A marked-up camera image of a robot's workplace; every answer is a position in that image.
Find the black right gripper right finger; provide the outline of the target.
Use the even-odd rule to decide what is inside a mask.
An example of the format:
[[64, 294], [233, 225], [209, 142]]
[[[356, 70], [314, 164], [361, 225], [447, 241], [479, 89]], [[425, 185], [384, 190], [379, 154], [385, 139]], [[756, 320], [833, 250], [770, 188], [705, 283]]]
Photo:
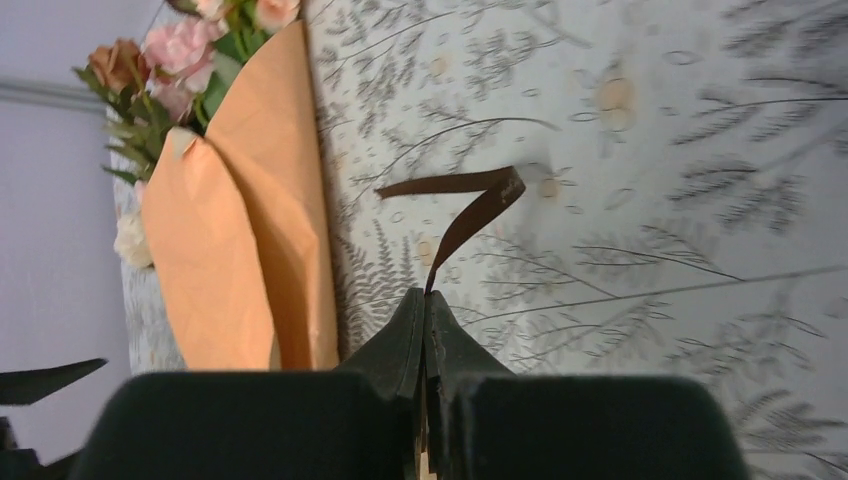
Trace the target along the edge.
[[651, 375], [517, 375], [425, 298], [428, 454], [441, 479], [745, 479], [718, 403]]

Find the brown kraft wrapping paper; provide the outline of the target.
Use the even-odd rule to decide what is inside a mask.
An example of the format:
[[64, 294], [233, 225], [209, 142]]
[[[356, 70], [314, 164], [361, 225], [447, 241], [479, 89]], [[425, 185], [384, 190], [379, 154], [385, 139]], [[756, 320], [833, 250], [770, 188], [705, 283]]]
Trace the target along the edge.
[[302, 22], [247, 62], [206, 132], [175, 128], [141, 203], [190, 370], [329, 370], [337, 316]]

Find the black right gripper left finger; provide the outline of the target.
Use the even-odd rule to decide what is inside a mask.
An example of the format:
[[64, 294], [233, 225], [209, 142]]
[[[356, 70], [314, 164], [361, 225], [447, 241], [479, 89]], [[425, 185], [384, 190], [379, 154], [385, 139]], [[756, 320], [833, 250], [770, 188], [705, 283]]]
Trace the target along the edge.
[[329, 371], [160, 372], [126, 382], [75, 479], [415, 479], [425, 296]]

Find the pink fake flower bunch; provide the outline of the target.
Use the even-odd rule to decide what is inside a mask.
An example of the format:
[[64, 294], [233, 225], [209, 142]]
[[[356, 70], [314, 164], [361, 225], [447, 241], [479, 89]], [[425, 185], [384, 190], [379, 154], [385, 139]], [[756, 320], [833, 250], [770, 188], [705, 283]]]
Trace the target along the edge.
[[275, 33], [256, 21], [257, 1], [172, 1], [180, 19], [97, 47], [75, 76], [110, 109], [107, 149], [129, 161], [107, 173], [148, 181], [170, 130], [206, 132], [235, 77]]

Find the dark brown ribbon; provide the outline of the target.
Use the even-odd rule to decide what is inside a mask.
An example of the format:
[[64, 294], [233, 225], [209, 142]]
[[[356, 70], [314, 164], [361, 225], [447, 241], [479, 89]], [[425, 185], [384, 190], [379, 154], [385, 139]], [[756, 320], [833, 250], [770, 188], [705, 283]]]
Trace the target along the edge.
[[375, 190], [381, 198], [415, 195], [444, 195], [479, 192], [480, 195], [457, 214], [442, 235], [430, 266], [424, 292], [430, 295], [438, 269], [465, 242], [503, 214], [526, 191], [526, 185], [513, 166], [476, 173], [422, 177]]

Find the floral patterned table mat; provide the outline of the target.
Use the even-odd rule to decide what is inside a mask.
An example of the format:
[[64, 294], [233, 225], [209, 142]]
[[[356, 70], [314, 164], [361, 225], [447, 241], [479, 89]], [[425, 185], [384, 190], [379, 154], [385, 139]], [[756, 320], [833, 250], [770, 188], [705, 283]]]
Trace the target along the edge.
[[703, 382], [756, 479], [847, 475], [843, 1], [305, 1], [351, 353], [423, 278], [450, 197], [528, 159], [442, 270], [524, 373]]

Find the peach fake flower stem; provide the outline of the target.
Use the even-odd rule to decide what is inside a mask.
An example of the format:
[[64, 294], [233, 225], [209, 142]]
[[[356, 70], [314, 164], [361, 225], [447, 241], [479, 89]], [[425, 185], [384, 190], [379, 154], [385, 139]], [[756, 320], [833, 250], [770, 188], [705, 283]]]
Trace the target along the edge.
[[151, 268], [154, 264], [140, 212], [126, 213], [116, 222], [116, 237], [113, 249], [128, 265], [138, 268]]

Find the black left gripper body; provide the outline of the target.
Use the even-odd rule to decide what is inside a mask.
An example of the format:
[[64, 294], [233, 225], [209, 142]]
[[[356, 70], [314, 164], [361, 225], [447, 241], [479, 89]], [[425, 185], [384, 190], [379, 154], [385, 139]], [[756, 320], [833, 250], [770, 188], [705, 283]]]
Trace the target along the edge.
[[42, 465], [34, 449], [18, 446], [9, 419], [1, 418], [1, 480], [66, 480], [78, 456], [76, 451]]

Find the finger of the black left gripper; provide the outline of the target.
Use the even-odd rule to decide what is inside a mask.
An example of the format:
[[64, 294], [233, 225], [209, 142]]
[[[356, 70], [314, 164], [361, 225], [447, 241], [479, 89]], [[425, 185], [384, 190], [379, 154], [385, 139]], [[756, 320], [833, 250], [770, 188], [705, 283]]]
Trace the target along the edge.
[[95, 358], [62, 366], [1, 373], [1, 405], [32, 405], [85, 378], [108, 363]]

